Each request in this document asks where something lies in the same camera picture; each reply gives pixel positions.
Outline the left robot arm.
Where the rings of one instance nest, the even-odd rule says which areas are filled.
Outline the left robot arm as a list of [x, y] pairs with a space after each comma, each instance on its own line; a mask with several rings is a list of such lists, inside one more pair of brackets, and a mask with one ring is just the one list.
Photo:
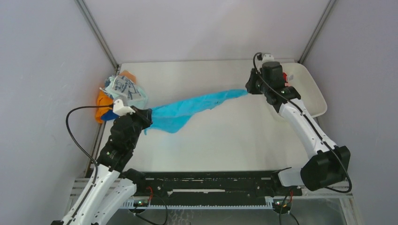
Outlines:
[[61, 220], [53, 225], [105, 225], [132, 195], [142, 195], [147, 183], [132, 178], [135, 171], [124, 171], [133, 156], [142, 130], [152, 125], [152, 109], [134, 106], [113, 107], [118, 115], [99, 157], [90, 160], [94, 171], [78, 200]]

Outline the bright blue towel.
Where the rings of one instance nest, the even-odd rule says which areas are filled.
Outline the bright blue towel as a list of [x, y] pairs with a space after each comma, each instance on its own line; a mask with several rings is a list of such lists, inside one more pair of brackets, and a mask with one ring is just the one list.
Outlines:
[[153, 123], [144, 130], [144, 134], [146, 135], [150, 129], [174, 134], [183, 128], [193, 115], [205, 110], [212, 110], [226, 100], [239, 98], [247, 94], [246, 90], [232, 89], [154, 107], [152, 108]]

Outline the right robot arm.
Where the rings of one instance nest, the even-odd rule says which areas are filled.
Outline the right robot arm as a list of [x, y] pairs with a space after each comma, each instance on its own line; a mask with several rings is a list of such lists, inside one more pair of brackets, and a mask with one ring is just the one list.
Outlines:
[[309, 158], [301, 168], [277, 171], [271, 182], [272, 191], [284, 195], [293, 186], [304, 186], [310, 191], [321, 188], [334, 191], [331, 185], [347, 180], [345, 193], [349, 193], [352, 189], [348, 174], [349, 149], [338, 146], [322, 131], [306, 109], [299, 92], [287, 85], [280, 62], [264, 62], [261, 68], [254, 66], [245, 87], [250, 94], [264, 95], [278, 115], [287, 120]]

